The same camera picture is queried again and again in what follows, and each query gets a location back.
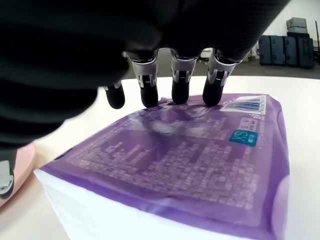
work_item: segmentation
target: white label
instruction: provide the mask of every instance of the white label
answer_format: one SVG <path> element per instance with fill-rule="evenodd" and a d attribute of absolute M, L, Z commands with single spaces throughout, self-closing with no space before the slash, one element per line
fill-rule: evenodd
<path fill-rule="evenodd" d="M 266 95 L 261 96 L 241 96 L 234 102 L 227 103 L 220 111 L 239 112 L 247 114 L 266 114 Z"/>

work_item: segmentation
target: white tabletop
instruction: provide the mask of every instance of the white tabletop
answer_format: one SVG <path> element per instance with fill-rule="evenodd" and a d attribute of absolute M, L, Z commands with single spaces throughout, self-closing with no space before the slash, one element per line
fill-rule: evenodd
<path fill-rule="evenodd" d="M 206 78 L 193 76 L 190 95 L 201 95 Z M 136 79 L 122 81 L 126 103 L 112 109 L 103 89 L 80 116 L 35 142 L 36 166 L 53 160 L 121 117 L 142 109 Z M 171 77 L 158 78 L 159 96 L 171 95 Z M 288 240 L 318 240 L 320 236 L 320 79 L 230 76 L 224 93 L 269 94 L 280 101 L 290 158 Z M 0 208 L 2 240 L 69 240 L 32 173 L 19 192 Z"/>

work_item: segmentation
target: robot finger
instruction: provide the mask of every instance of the robot finger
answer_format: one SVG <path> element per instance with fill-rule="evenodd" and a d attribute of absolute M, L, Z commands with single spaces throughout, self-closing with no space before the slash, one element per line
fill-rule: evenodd
<path fill-rule="evenodd" d="M 189 98 L 189 83 L 194 73 L 198 56 L 181 57 L 171 50 L 172 100 L 176 104 L 184 104 Z"/>
<path fill-rule="evenodd" d="M 239 63 L 241 61 L 232 61 L 223 57 L 221 52 L 215 48 L 212 50 L 202 94 L 206 105 L 212 107 L 220 102 L 227 77 Z"/>

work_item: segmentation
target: gray storage container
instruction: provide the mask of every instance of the gray storage container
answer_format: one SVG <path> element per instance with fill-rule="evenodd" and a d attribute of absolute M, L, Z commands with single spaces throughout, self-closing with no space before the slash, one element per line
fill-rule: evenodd
<path fill-rule="evenodd" d="M 288 28 L 288 32 L 307 34 L 308 29 L 305 27 L 293 26 L 293 27 Z"/>
<path fill-rule="evenodd" d="M 307 28 L 307 21 L 305 18 L 293 17 L 290 20 L 286 21 L 286 27 L 299 27 L 299 28 Z"/>
<path fill-rule="evenodd" d="M 313 68 L 314 61 L 314 43 L 311 38 L 298 37 L 298 65 L 303 68 Z"/>
<path fill-rule="evenodd" d="M 285 36 L 283 37 L 283 40 L 285 63 L 290 66 L 296 66 L 298 64 L 296 38 L 293 36 Z"/>
<path fill-rule="evenodd" d="M 285 65 L 284 39 L 282 36 L 270 36 L 271 62 L 275 65 Z"/>
<path fill-rule="evenodd" d="M 270 36 L 261 36 L 259 39 L 259 58 L 260 64 L 271 64 L 271 43 Z"/>

